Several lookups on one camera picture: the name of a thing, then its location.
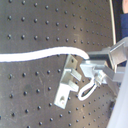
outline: metal clamp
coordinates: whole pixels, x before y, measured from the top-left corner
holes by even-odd
[[[75,70],[76,66],[77,60],[73,56],[68,55],[54,101],[54,104],[60,108],[65,109],[70,91],[78,92],[79,90],[79,86],[73,82],[74,77],[79,81],[82,77]]]

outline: black perforated surface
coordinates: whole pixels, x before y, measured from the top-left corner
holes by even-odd
[[[109,2],[105,0],[1,0],[0,53],[30,52],[56,46],[85,51],[112,45]],[[65,110],[53,102],[66,55],[20,63],[0,63],[1,128],[105,128],[109,87],[86,101],[71,92]],[[82,77],[79,87],[89,82]]]

